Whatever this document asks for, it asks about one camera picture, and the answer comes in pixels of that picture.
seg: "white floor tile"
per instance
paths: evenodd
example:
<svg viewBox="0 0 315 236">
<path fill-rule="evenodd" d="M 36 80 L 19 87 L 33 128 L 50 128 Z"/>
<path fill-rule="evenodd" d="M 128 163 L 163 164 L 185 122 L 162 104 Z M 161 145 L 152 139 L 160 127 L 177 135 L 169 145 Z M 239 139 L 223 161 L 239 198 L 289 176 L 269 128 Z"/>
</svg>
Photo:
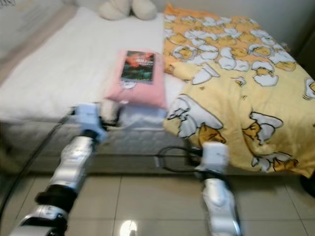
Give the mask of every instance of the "white floor tile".
<svg viewBox="0 0 315 236">
<path fill-rule="evenodd" d="M 300 219 L 281 177 L 230 177 L 242 220 Z"/>
<path fill-rule="evenodd" d="M 123 177 L 116 219 L 202 220 L 200 193 L 193 177 Z"/>
<path fill-rule="evenodd" d="M 308 236 L 301 220 L 242 221 L 242 228 L 244 236 Z"/>
<path fill-rule="evenodd" d="M 114 220 L 71 219 L 65 236 L 112 236 Z"/>
<path fill-rule="evenodd" d="M 8 236 L 11 233 L 14 226 L 15 226 L 14 218 L 4 218 L 1 223 L 0 236 Z"/>
<path fill-rule="evenodd" d="M 315 219 L 315 198 L 302 188 L 299 177 L 283 177 L 301 219 Z"/>
<path fill-rule="evenodd" d="M 34 183 L 29 191 L 29 194 L 27 195 L 22 205 L 18 218 L 20 219 L 24 218 L 34 209 L 34 207 L 36 206 L 35 197 L 39 192 L 43 192 L 47 188 L 47 184 L 50 178 L 51 176 L 42 176 L 35 178 Z"/>
<path fill-rule="evenodd" d="M 314 220 L 302 220 L 306 232 L 309 236 L 315 235 L 315 219 Z"/>
<path fill-rule="evenodd" d="M 50 177 L 37 177 L 19 217 L 36 206 L 34 198 L 45 190 Z M 71 211 L 72 219 L 114 219 L 120 177 L 88 177 Z"/>
<path fill-rule="evenodd" d="M 11 186 L 13 179 L 7 179 L 8 184 L 5 187 L 0 188 L 0 202 L 2 202 L 2 198 L 4 194 L 7 193 L 8 188 Z M 34 182 L 34 177 L 25 177 L 21 180 L 16 190 L 12 194 L 8 205 L 6 207 L 4 218 L 16 218 L 19 214 L 19 211 L 22 207 L 22 204 L 27 196 L 32 184 Z"/>
<path fill-rule="evenodd" d="M 121 177 L 88 177 L 71 218 L 114 219 Z"/>
<path fill-rule="evenodd" d="M 137 236 L 206 236 L 203 220 L 134 220 Z M 126 221 L 115 221 L 113 236 L 129 236 Z"/>
</svg>

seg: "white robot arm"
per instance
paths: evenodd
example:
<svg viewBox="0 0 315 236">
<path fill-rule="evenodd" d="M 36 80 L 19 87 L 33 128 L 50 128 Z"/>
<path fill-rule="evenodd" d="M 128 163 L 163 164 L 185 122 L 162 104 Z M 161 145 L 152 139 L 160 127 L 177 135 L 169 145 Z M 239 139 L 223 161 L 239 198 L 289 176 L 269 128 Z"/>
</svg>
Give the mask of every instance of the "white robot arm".
<svg viewBox="0 0 315 236">
<path fill-rule="evenodd" d="M 68 215 L 86 178 L 89 159 L 95 146 L 107 137 L 96 104 L 79 105 L 75 115 L 81 134 L 63 149 L 48 187 L 36 197 L 38 205 L 9 236 L 64 236 Z M 226 181 L 220 178 L 228 164 L 228 148 L 221 143 L 205 143 L 198 155 L 201 153 L 201 164 L 194 172 L 204 185 L 202 198 L 209 231 L 212 236 L 241 236 L 234 197 Z"/>
<path fill-rule="evenodd" d="M 47 189 L 36 197 L 38 205 L 10 236 L 63 236 L 68 215 L 82 188 L 89 158 L 95 146 L 105 140 L 96 104 L 82 104 L 75 109 L 81 134 L 67 145 Z"/>
</svg>

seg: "book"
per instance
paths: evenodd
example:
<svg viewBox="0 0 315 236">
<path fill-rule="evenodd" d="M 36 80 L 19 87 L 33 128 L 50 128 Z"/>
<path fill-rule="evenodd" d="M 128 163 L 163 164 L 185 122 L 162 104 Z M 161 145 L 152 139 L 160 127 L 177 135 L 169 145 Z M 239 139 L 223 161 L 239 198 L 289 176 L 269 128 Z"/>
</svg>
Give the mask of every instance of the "book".
<svg viewBox="0 0 315 236">
<path fill-rule="evenodd" d="M 152 84 L 154 53 L 127 51 L 121 80 Z"/>
</svg>

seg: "stuffed toy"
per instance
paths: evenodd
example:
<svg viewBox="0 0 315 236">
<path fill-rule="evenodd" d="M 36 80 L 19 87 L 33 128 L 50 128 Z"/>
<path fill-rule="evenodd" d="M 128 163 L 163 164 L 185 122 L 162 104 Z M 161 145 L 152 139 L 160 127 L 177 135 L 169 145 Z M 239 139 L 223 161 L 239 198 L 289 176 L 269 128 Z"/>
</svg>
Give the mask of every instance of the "stuffed toy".
<svg viewBox="0 0 315 236">
<path fill-rule="evenodd" d="M 100 6 L 99 15 L 107 20 L 119 20 L 127 17 L 131 9 L 141 20 L 150 20 L 157 15 L 151 0 L 109 0 Z"/>
</svg>

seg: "yellow blanket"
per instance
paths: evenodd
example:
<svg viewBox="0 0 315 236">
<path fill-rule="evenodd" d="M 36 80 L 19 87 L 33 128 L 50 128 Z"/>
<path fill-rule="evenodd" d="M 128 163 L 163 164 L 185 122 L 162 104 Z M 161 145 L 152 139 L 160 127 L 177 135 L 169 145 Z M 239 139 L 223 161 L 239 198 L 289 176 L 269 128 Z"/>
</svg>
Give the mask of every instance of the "yellow blanket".
<svg viewBox="0 0 315 236">
<path fill-rule="evenodd" d="M 249 171 L 315 168 L 315 81 L 257 22 L 168 5 L 165 70 L 187 85 L 164 128 L 226 143 Z"/>
</svg>

